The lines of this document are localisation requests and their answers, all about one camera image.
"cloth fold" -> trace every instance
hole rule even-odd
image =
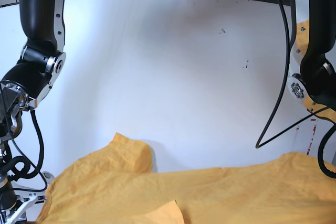
[[[152,173],[152,167],[147,144],[116,134],[108,146],[79,159],[54,179],[37,221],[336,222],[336,181],[321,173],[316,158],[303,153],[241,168]]]

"white table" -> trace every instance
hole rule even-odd
[[[302,124],[295,141],[292,129],[255,149],[285,66],[278,5],[66,0],[65,24],[66,64],[36,111],[45,142],[43,170],[55,176],[106,146],[115,132],[148,143],[158,172],[258,164],[300,150],[302,143],[305,151],[310,142],[315,122]],[[0,76],[25,41],[18,6],[0,9]],[[286,90],[266,137],[307,114]],[[311,155],[330,125],[319,120]],[[28,113],[23,126],[17,142],[37,162]],[[326,150],[329,162],[334,143]],[[42,186],[38,178],[22,183]]]

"white tabletop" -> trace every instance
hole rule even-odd
[[[66,64],[36,111],[45,142],[43,170],[58,175],[106,146],[116,132],[148,143],[159,172],[258,164],[294,149],[295,129],[255,149],[285,67],[278,5],[66,0],[65,24]],[[1,8],[0,76],[16,63],[25,41],[18,6]],[[286,90],[266,137],[307,114]],[[321,125],[315,138],[330,124]],[[17,142],[37,162],[28,113],[23,126]],[[297,143],[310,141],[310,122],[306,128]]]

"orange cloth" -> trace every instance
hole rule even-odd
[[[116,134],[108,146],[54,179],[37,221],[336,223],[336,180],[322,174],[316,158],[303,153],[242,168],[160,174],[150,172],[152,165],[147,144]],[[160,207],[168,202],[173,207],[162,213]],[[151,219],[144,219],[149,212]]]

